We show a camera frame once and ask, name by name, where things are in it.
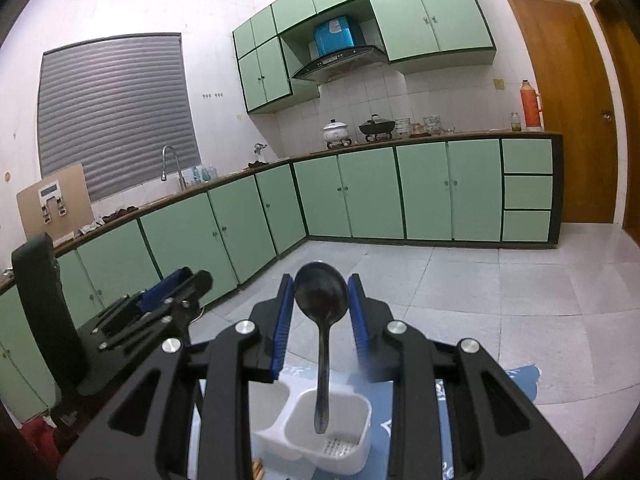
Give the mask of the black chair back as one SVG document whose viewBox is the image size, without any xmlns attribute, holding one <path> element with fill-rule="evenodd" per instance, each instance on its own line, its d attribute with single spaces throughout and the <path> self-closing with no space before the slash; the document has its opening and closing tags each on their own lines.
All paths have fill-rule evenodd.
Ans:
<svg viewBox="0 0 640 480">
<path fill-rule="evenodd" d="M 82 419 L 78 387 L 89 362 L 70 316 L 52 238 L 40 233 L 12 252 L 14 280 L 36 345 L 60 390 L 55 422 L 73 427 Z"/>
</svg>

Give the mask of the black range hood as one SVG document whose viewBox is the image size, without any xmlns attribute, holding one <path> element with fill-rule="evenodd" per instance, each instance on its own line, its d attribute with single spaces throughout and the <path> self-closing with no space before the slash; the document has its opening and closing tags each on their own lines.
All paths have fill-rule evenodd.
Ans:
<svg viewBox="0 0 640 480">
<path fill-rule="evenodd" d="M 311 81 L 315 84 L 345 77 L 353 70 L 376 63 L 386 64 L 388 57 L 377 46 L 345 48 L 320 56 L 298 70 L 294 79 Z"/>
</svg>

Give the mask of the short plain wooden chopstick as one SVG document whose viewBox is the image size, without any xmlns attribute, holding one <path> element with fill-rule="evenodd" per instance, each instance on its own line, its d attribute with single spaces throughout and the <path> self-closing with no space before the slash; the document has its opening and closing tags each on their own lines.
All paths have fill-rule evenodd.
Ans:
<svg viewBox="0 0 640 480">
<path fill-rule="evenodd" d="M 254 460 L 254 462 L 252 463 L 252 469 L 254 480 L 262 480 L 264 478 L 265 469 L 261 460 Z"/>
</svg>

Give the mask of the brown cardboard board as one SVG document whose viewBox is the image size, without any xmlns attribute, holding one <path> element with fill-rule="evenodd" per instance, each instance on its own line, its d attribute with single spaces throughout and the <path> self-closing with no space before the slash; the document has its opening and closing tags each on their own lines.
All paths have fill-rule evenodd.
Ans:
<svg viewBox="0 0 640 480">
<path fill-rule="evenodd" d="M 68 240 L 94 221 L 84 168 L 68 166 L 44 177 L 16 196 L 28 240 L 47 233 L 52 240 Z"/>
</svg>

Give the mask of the green upper kitchen cabinets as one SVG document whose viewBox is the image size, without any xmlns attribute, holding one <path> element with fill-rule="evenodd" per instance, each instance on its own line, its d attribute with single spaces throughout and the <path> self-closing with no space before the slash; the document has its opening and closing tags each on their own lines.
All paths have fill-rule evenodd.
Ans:
<svg viewBox="0 0 640 480">
<path fill-rule="evenodd" d="M 318 98 L 322 84 L 293 75 L 320 58 L 314 29 L 342 15 L 402 74 L 488 65 L 494 38 L 477 0 L 276 0 L 233 33 L 247 113 L 274 113 Z"/>
</svg>

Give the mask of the blue box on hood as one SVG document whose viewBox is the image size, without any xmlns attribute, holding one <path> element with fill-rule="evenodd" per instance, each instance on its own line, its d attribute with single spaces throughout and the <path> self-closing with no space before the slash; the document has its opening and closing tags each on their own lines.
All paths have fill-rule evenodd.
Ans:
<svg viewBox="0 0 640 480">
<path fill-rule="evenodd" d="M 359 24 L 348 15 L 342 15 L 326 21 L 314 29 L 314 43 L 318 55 L 358 47 L 364 44 Z"/>
</svg>

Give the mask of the white pot with lid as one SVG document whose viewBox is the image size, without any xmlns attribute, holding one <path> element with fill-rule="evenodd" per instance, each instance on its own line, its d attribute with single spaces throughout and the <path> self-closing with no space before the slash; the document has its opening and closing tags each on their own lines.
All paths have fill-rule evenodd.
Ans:
<svg viewBox="0 0 640 480">
<path fill-rule="evenodd" d="M 331 148 L 344 148 L 344 146 L 352 145 L 352 139 L 349 136 L 347 125 L 334 118 L 322 128 L 322 136 L 329 150 Z"/>
</svg>

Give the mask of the dark blue placemat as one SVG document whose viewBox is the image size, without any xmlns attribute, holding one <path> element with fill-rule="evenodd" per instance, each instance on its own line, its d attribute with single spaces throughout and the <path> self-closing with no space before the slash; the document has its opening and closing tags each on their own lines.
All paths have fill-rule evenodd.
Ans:
<svg viewBox="0 0 640 480">
<path fill-rule="evenodd" d="M 536 365 L 529 364 L 512 370 L 506 374 L 515 382 L 528 397 L 535 401 L 538 392 L 540 370 Z M 444 381 L 435 380 L 435 391 L 438 401 L 440 430 L 440 444 L 442 445 L 442 478 L 453 479 L 458 472 L 454 468 L 454 453 L 452 452 L 451 424 L 448 415 L 448 399 Z M 390 452 L 390 433 L 392 432 L 393 411 L 393 383 L 378 382 L 364 384 L 361 393 L 370 401 L 371 416 L 371 446 L 366 466 L 358 474 L 359 479 L 385 479 L 387 476 L 388 452 Z"/>
</svg>

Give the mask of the light blue placemat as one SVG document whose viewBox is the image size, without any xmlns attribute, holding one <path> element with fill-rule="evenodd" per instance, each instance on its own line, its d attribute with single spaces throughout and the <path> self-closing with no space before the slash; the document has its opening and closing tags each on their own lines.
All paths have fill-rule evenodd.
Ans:
<svg viewBox="0 0 640 480">
<path fill-rule="evenodd" d="M 276 382 L 250 383 L 250 448 L 264 468 L 264 479 L 310 479 L 316 467 L 296 455 L 284 440 L 284 426 L 293 404 L 306 390 L 316 388 L 316 368 L 285 364 Z"/>
</svg>

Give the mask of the metal spoon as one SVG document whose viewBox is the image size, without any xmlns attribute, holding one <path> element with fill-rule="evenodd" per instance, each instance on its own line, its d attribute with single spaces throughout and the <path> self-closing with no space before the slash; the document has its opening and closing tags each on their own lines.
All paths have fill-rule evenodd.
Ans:
<svg viewBox="0 0 640 480">
<path fill-rule="evenodd" d="M 333 266 L 313 261 L 304 264 L 296 273 L 294 298 L 306 318 L 318 328 L 318 376 L 314 431 L 324 434 L 329 427 L 330 404 L 330 333 L 341 321 L 348 308 L 347 285 Z"/>
</svg>

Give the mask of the black wok on stove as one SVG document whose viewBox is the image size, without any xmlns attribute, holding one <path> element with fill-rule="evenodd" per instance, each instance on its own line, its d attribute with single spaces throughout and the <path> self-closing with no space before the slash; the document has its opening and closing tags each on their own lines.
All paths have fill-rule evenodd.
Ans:
<svg viewBox="0 0 640 480">
<path fill-rule="evenodd" d="M 359 125 L 359 130 L 367 142 L 390 140 L 395 130 L 395 122 L 372 114 L 370 119 Z"/>
</svg>

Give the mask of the green kitchen cabinets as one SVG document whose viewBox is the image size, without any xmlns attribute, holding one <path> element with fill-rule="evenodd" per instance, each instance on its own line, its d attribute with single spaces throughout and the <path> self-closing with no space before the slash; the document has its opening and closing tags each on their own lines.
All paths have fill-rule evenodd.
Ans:
<svg viewBox="0 0 640 480">
<path fill-rule="evenodd" d="M 564 153 L 557 133 L 477 133 L 299 157 L 129 211 L 58 248 L 75 328 L 187 266 L 214 302 L 304 240 L 551 247 Z M 1 351 L 22 380 L 2 399 L 21 420 L 58 403 L 15 285 L 1 291 Z"/>
<path fill-rule="evenodd" d="M 322 84 L 293 75 L 320 58 L 314 29 L 342 15 L 402 74 L 488 65 L 494 38 L 477 0 L 276 0 L 233 33 L 247 113 L 274 113 L 318 98 Z"/>
</svg>

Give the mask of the green lower kitchen cabinets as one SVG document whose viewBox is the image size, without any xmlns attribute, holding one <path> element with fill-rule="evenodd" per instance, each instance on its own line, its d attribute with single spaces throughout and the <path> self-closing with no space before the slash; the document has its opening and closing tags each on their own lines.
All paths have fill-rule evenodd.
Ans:
<svg viewBox="0 0 640 480">
<path fill-rule="evenodd" d="M 551 247 L 564 153 L 557 133 L 477 133 L 299 157 L 129 211 L 58 248 L 75 328 L 187 266 L 214 302 L 304 240 Z M 21 420 L 58 403 L 15 285 L 1 291 L 1 351 L 22 380 L 2 399 Z"/>
</svg>

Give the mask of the orange thermos flask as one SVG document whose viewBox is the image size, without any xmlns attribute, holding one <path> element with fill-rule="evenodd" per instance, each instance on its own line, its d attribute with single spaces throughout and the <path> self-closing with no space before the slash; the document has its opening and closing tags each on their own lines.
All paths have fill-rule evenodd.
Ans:
<svg viewBox="0 0 640 480">
<path fill-rule="evenodd" d="M 527 79 L 522 81 L 520 95 L 526 127 L 540 130 L 542 128 L 542 121 L 538 92 Z"/>
</svg>

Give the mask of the white plastic utensil holder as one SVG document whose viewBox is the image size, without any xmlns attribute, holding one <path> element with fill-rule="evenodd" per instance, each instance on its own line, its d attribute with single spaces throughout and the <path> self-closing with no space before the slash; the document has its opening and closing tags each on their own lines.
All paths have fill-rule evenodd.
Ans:
<svg viewBox="0 0 640 480">
<path fill-rule="evenodd" d="M 370 401 L 349 385 L 329 390 L 329 425 L 314 428 L 316 384 L 285 375 L 248 386 L 252 445 L 284 460 L 306 460 L 334 474 L 362 471 L 371 447 Z"/>
</svg>

